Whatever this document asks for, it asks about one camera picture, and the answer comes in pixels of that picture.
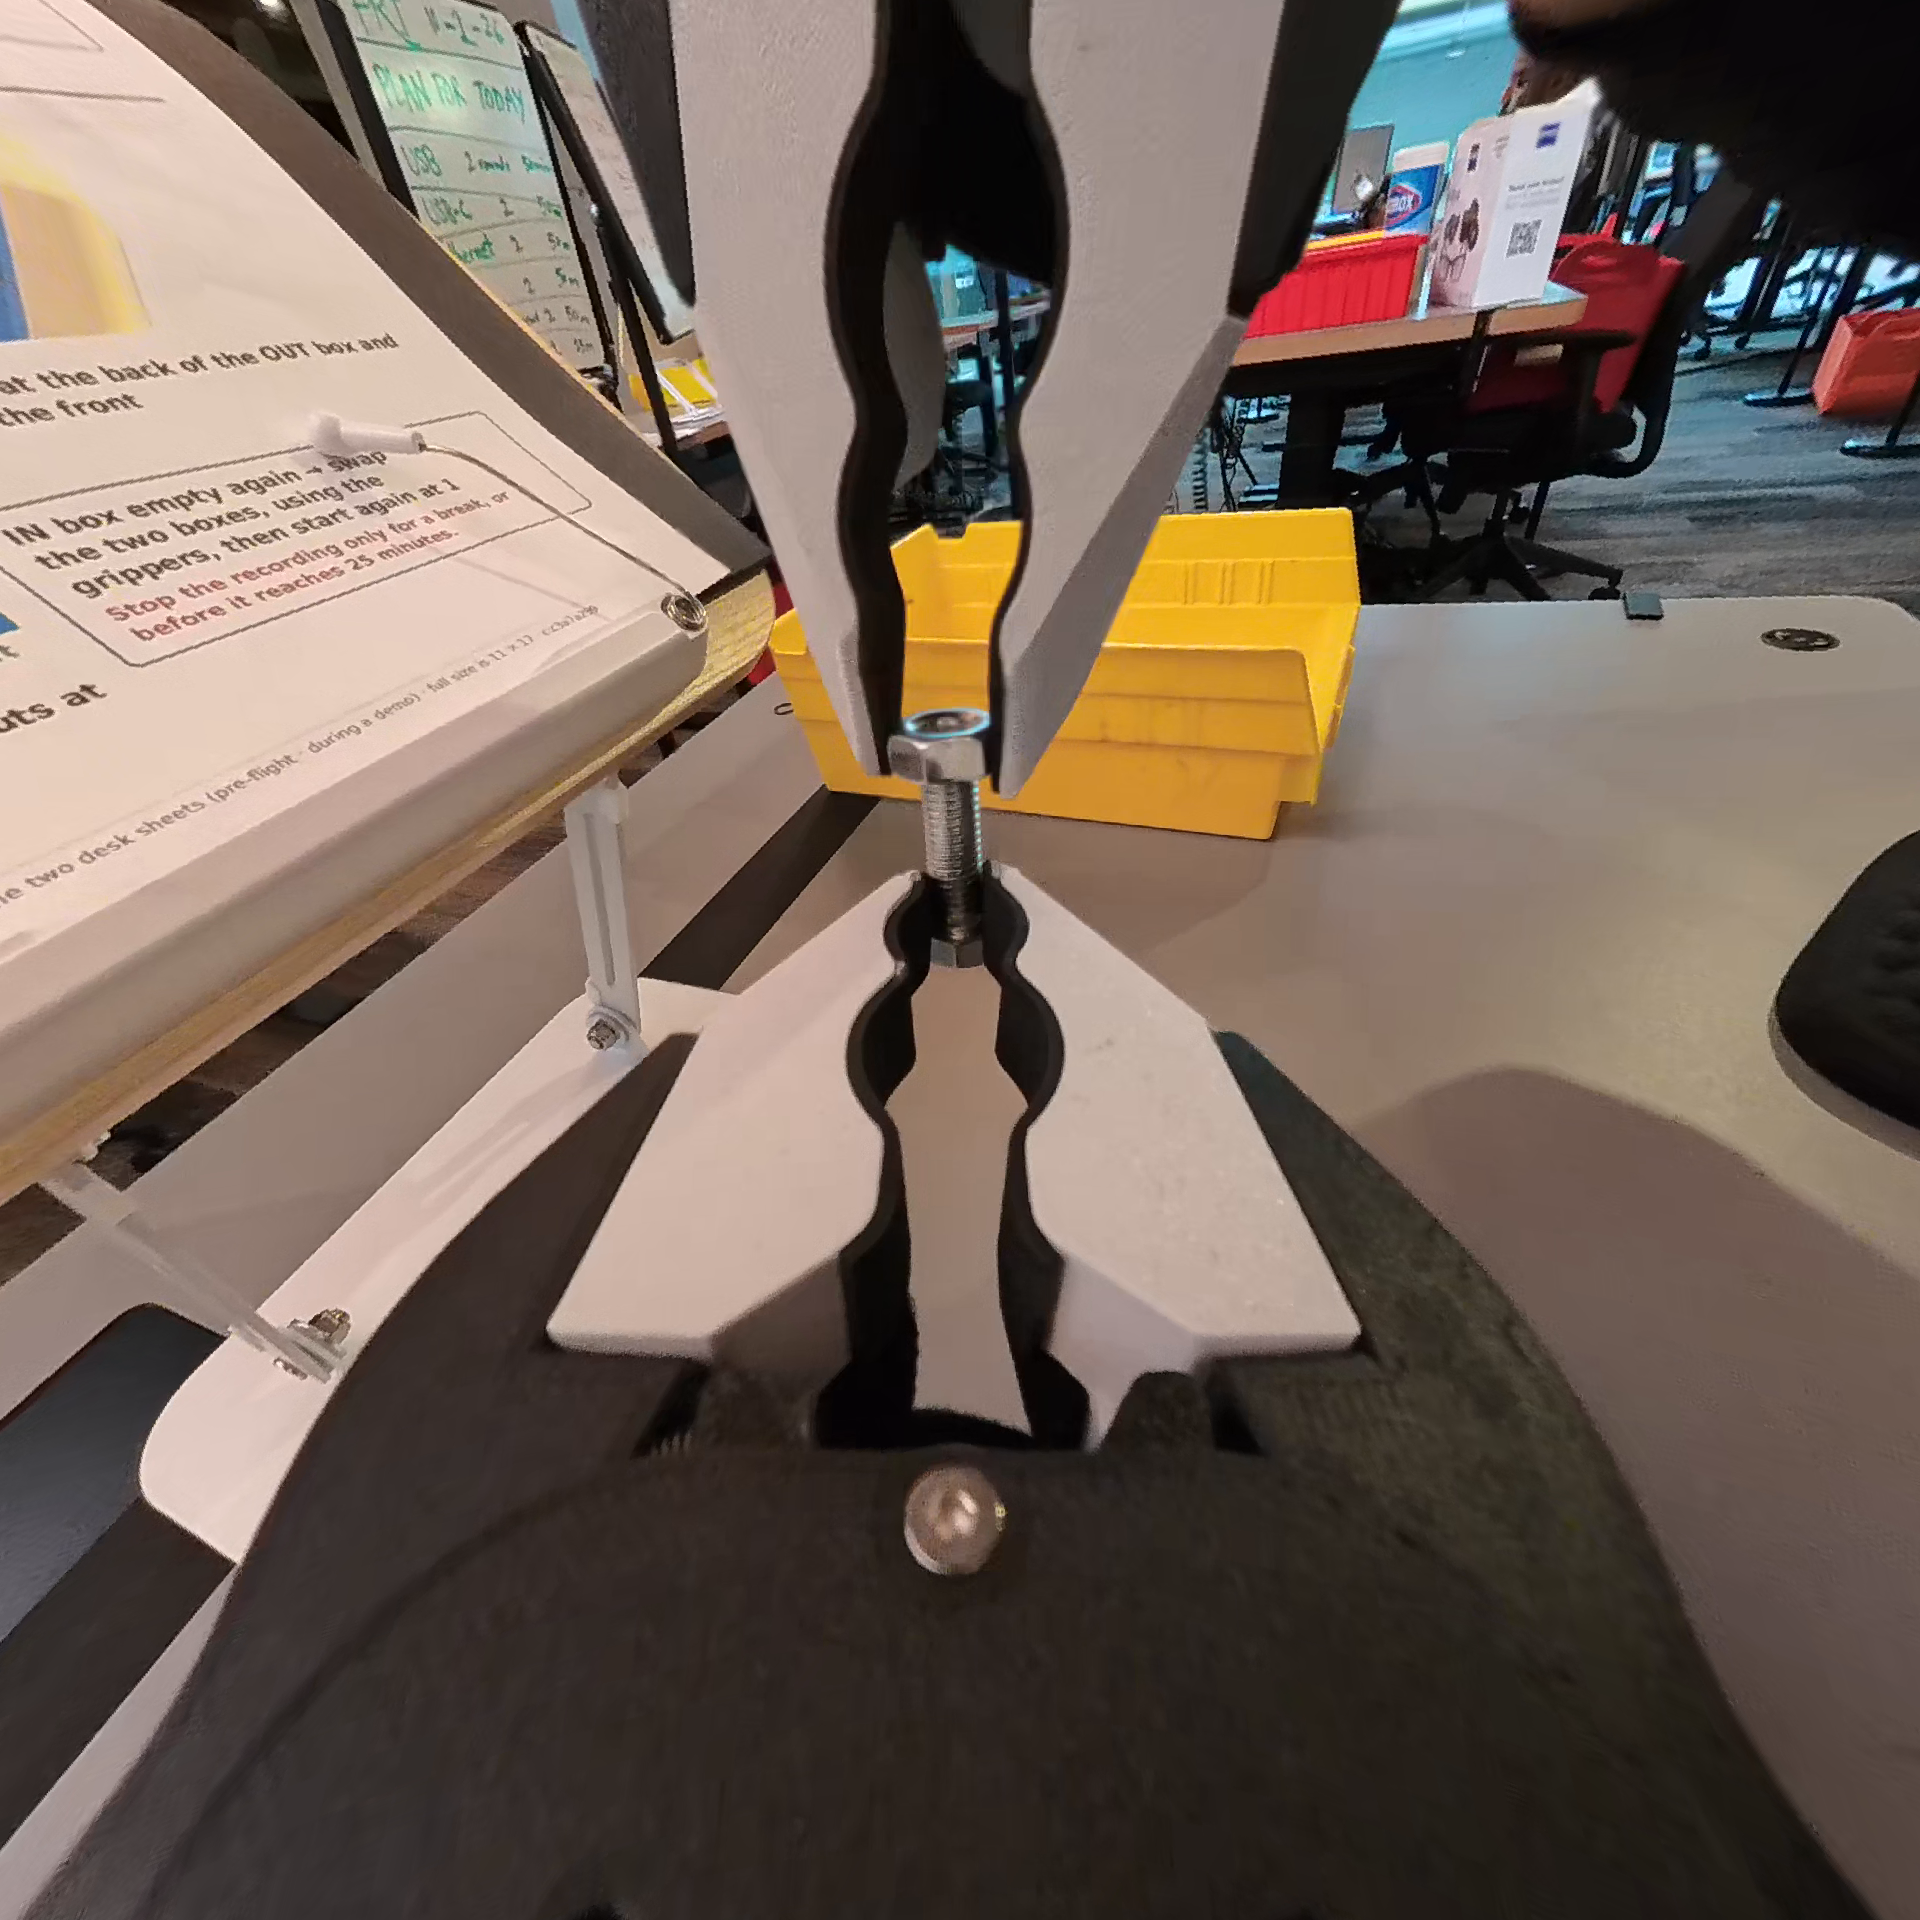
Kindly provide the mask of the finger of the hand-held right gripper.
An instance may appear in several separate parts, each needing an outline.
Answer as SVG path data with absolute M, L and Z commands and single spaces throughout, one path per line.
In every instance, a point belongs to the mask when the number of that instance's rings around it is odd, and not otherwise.
M 1037 3 L 1068 264 L 1023 394 L 1026 527 L 993 634 L 996 793 L 1063 731 L 1228 370 L 1283 3 Z
M 889 3 L 676 3 L 697 333 L 848 743 L 879 773 L 908 416 L 885 341 Z

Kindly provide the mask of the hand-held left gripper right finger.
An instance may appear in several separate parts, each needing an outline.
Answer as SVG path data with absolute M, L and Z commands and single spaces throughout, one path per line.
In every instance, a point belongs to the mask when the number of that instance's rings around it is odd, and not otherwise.
M 1098 1445 L 1140 1376 L 1351 1355 L 1361 1321 L 1208 1020 L 1018 868 L 984 883 L 1022 1092 L 996 1290 L 1023 1423 Z

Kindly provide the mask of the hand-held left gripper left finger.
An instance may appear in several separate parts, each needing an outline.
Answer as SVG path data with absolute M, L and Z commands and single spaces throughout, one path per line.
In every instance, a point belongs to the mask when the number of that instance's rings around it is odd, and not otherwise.
M 813 1426 L 905 1426 L 917 1324 L 900 1130 L 932 896 L 889 876 L 707 1016 L 549 1317 L 590 1355 L 726 1365 Z

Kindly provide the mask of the silver hex bolt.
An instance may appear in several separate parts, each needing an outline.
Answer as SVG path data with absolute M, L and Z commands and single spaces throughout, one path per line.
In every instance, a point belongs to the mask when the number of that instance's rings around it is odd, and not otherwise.
M 978 790 L 988 773 L 988 732 L 985 710 L 949 705 L 905 716 L 889 742 L 889 769 L 921 793 L 935 934 L 954 938 L 981 937 L 985 842 Z

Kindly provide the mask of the yellow plastic bin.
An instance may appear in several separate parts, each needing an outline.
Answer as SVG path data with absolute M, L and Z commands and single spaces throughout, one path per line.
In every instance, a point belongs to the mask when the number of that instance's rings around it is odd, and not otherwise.
M 893 545 L 908 611 L 908 714 L 984 705 L 988 626 L 1022 527 L 917 527 Z M 988 809 L 1266 842 L 1311 803 L 1355 660 L 1355 519 L 1345 507 L 1162 515 L 1063 732 Z M 869 776 L 830 710 L 797 611 L 771 661 L 835 793 L 916 801 Z

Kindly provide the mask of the person's right forearm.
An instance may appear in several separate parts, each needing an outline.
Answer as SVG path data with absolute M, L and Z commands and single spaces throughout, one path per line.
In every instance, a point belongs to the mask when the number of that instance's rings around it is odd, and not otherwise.
M 1914 3 L 1509 3 L 1519 45 L 1636 133 L 1800 217 L 1917 249 Z

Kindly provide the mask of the small easel whiteboard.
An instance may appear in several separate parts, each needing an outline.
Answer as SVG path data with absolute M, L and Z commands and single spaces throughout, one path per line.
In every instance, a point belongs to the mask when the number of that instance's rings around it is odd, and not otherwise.
M 636 298 L 655 341 L 674 344 L 684 338 L 689 306 L 665 272 L 632 159 L 611 118 L 601 78 L 592 72 L 590 59 L 559 33 L 524 21 L 520 34 L 534 80 L 544 86 L 549 118 L 558 125 L 598 213 L 601 246 L 617 285 Z

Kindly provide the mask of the red storage bin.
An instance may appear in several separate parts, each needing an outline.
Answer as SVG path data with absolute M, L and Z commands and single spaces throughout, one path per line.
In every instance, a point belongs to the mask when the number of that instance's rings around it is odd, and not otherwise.
M 1424 257 L 1417 230 L 1315 239 L 1302 264 L 1255 300 L 1245 337 L 1401 319 L 1417 295 Z

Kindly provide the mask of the white printed box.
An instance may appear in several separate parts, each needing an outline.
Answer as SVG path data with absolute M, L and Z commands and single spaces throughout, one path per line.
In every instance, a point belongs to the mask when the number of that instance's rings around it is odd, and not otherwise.
M 1480 312 L 1543 295 L 1598 106 L 1599 86 L 1583 80 L 1459 135 L 1431 222 L 1428 306 Z

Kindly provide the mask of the wooden office desk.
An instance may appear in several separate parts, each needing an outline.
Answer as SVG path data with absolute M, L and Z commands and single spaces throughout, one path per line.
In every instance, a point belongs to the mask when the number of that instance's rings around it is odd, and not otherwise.
M 1287 427 L 1273 486 L 1280 511 L 1330 507 L 1348 413 L 1428 374 L 1473 380 L 1494 344 L 1535 341 L 1583 319 L 1587 295 L 1549 283 L 1531 300 L 1490 310 L 1420 306 L 1405 317 L 1270 337 L 1247 333 L 1222 376 L 1222 398 L 1285 398 Z

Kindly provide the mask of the whiteboard with green writing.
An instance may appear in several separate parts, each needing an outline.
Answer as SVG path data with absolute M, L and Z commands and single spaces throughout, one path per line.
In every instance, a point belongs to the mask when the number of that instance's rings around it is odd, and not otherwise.
M 491 3 L 321 3 L 317 23 L 396 200 L 613 395 L 617 344 L 514 21 Z

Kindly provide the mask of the white tethered pin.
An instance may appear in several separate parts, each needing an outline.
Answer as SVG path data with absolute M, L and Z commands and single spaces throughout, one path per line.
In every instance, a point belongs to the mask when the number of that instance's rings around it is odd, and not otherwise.
M 558 522 L 563 522 L 572 531 L 583 535 L 594 545 L 601 545 L 608 554 L 619 556 L 623 561 L 638 568 L 653 580 L 658 580 L 665 592 L 682 589 L 682 592 L 697 595 L 697 589 L 684 585 L 684 580 L 680 580 L 665 568 L 649 561 L 647 556 L 636 554 L 632 547 L 598 531 L 581 515 L 558 505 L 555 499 L 544 497 L 541 492 L 530 489 L 528 484 L 515 481 L 502 467 L 494 467 L 491 462 L 484 462 L 482 455 L 473 455 L 465 448 L 441 444 L 441 441 L 429 440 L 415 427 L 348 421 L 338 413 L 313 413 L 304 424 L 304 441 L 313 444 L 317 454 L 334 455 L 334 458 L 384 454 L 384 455 L 443 455 L 448 462 L 461 462 L 461 463 L 473 467 L 475 473 L 490 475 L 491 481 L 498 481 L 502 489 L 520 494 L 521 499 L 530 499 L 532 505 L 544 507 L 549 515 L 555 515 Z

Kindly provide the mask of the printed instruction sheet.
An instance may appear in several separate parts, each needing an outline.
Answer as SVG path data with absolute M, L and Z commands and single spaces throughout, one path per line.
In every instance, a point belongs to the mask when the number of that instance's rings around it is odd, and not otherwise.
M 716 565 L 558 440 L 211 97 L 103 7 L 4 6 L 4 883 L 255 799 L 473 652 Z

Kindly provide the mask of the clear acrylic support leg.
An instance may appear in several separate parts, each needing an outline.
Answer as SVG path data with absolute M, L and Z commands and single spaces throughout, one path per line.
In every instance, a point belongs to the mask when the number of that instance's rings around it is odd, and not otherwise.
M 205 1260 L 164 1244 L 128 1186 L 111 1186 L 78 1160 L 46 1171 L 35 1184 L 59 1201 L 63 1209 L 78 1214 L 85 1225 L 93 1225 L 126 1258 L 169 1282 L 214 1328 L 270 1355 L 282 1370 L 301 1378 L 334 1378 L 343 1370 L 346 1353 L 315 1355 L 301 1349 L 286 1331 L 289 1321 L 271 1324 L 260 1309 L 241 1300 Z

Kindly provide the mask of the white slotted support bracket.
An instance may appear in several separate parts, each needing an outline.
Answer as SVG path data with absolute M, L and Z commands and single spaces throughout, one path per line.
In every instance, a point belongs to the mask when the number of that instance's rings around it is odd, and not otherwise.
M 640 1059 L 647 1050 L 632 929 L 628 911 L 628 788 L 617 773 L 598 778 L 563 809 L 572 905 L 581 919 L 590 1012 L 611 1012 L 631 1042 L 611 1047 Z

